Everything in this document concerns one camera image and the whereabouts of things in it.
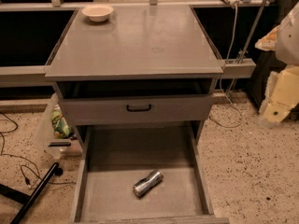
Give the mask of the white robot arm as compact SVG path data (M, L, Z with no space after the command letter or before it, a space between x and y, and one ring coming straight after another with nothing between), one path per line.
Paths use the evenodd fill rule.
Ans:
M255 48L274 51L276 58L287 64L281 72L270 74L260 108L264 123L279 124L299 104L299 2Z

